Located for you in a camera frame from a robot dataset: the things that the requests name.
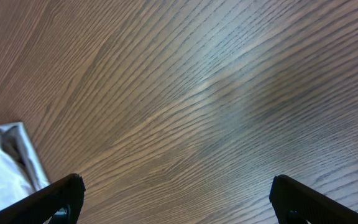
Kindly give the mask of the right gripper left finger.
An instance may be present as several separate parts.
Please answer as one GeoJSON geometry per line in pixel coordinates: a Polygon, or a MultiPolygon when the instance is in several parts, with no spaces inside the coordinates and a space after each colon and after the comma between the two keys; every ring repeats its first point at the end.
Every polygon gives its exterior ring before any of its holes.
{"type": "Polygon", "coordinates": [[[0,211],[0,223],[76,224],[85,197],[78,174],[70,174],[0,211]]]}

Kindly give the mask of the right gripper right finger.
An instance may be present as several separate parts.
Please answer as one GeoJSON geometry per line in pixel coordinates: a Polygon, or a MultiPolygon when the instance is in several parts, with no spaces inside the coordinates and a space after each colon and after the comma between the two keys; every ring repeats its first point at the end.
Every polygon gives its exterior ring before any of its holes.
{"type": "Polygon", "coordinates": [[[269,195],[279,224],[358,224],[358,213],[287,175],[273,178],[269,195]]]}

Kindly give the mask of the beige khaki shorts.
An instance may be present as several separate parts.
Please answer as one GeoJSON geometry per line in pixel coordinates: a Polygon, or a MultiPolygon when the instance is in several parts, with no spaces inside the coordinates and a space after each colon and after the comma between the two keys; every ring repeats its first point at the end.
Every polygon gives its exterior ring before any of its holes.
{"type": "Polygon", "coordinates": [[[49,185],[24,124],[0,125],[0,211],[49,185]]]}

